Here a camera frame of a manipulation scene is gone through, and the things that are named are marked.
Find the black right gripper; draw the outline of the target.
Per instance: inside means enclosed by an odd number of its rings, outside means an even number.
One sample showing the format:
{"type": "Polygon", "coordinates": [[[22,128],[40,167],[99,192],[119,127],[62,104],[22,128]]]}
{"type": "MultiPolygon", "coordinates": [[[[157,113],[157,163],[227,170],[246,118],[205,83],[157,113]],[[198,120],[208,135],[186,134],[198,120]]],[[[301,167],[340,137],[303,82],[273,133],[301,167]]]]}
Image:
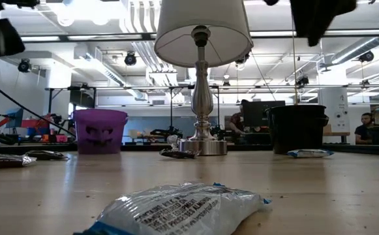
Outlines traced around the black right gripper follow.
{"type": "Polygon", "coordinates": [[[335,17],[354,11],[356,0],[290,0],[297,36],[309,47],[320,43],[335,17]]]}

